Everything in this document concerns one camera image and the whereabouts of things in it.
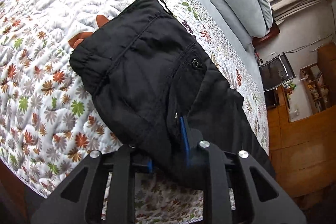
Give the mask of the black pants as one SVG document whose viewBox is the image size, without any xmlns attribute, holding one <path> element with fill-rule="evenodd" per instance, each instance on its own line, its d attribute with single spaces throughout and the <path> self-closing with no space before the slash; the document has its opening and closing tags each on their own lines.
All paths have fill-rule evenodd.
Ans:
<svg viewBox="0 0 336 224">
<path fill-rule="evenodd" d="M 136 0 L 98 30 L 69 44 L 72 69 L 109 129 L 152 159 L 177 184 L 200 189 L 203 174 L 185 166 L 181 118 L 220 149 L 249 152 L 275 171 L 230 87 L 205 50 L 160 0 Z"/>
</svg>

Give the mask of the wooden cabinet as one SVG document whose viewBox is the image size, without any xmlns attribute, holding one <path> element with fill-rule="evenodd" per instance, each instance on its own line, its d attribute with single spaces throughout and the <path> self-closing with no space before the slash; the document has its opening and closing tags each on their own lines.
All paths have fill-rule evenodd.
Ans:
<svg viewBox="0 0 336 224">
<path fill-rule="evenodd" d="M 277 182 L 293 198 L 335 182 L 335 43 L 321 47 L 317 56 L 329 107 L 292 122 L 285 91 L 278 88 L 280 104 L 268 110 L 270 159 Z"/>
</svg>

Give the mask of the black mesh office chair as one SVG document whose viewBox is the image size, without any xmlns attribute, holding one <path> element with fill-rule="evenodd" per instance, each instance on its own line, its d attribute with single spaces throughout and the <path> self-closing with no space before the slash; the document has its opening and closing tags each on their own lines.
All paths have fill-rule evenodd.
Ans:
<svg viewBox="0 0 336 224">
<path fill-rule="evenodd" d="M 283 52 L 259 66 L 263 90 L 268 92 L 295 78 L 290 62 Z"/>
</svg>

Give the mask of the wooden shelf with items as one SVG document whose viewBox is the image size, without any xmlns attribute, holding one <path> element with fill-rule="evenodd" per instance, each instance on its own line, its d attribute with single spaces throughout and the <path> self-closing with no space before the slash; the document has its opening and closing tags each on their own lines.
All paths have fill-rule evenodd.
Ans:
<svg viewBox="0 0 336 224">
<path fill-rule="evenodd" d="M 333 106 L 329 85 L 317 63 L 301 68 L 299 73 L 313 114 Z"/>
</svg>

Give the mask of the floral quilted bedspread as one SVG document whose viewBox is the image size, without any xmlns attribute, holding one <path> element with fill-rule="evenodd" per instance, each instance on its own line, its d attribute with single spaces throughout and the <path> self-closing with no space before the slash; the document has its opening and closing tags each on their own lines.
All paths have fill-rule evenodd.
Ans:
<svg viewBox="0 0 336 224">
<path fill-rule="evenodd" d="M 69 64 L 68 40 L 97 29 L 135 0 L 1 0 L 1 161 L 38 198 L 46 198 L 93 149 L 121 143 L 94 109 Z M 164 0 L 244 97 L 243 109 L 264 149 L 263 96 L 222 29 L 198 0 Z"/>
</svg>

